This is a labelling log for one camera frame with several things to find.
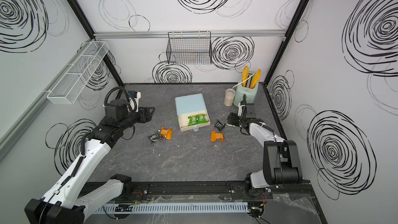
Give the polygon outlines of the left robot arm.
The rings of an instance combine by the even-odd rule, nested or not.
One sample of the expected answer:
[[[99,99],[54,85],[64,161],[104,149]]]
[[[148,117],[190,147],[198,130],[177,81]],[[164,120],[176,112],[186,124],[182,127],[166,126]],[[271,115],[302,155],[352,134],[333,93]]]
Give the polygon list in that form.
[[[124,131],[152,119],[154,107],[140,107],[141,93],[112,88],[105,96],[105,117],[80,140],[80,153],[61,178],[24,212],[31,224],[82,224],[110,200],[133,194],[132,179],[116,174],[90,193],[80,196],[89,177]]]

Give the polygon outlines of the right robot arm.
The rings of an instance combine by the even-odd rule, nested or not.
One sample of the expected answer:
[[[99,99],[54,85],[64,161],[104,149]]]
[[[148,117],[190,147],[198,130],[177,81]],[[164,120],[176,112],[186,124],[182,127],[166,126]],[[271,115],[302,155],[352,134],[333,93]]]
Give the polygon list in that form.
[[[230,113],[227,123],[239,127],[242,134],[254,137],[263,147],[262,170],[248,175],[251,188],[293,185],[303,181],[295,141],[278,136],[262,119],[246,118],[244,114]]]

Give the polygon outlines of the light blue drawer box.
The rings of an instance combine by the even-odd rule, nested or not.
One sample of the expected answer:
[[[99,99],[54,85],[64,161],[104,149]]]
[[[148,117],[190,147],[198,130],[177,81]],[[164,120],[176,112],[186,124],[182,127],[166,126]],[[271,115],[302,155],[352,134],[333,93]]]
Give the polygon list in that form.
[[[176,113],[181,132],[209,126],[211,124],[202,93],[178,96],[175,98]],[[205,123],[189,125],[192,116],[204,115]]]

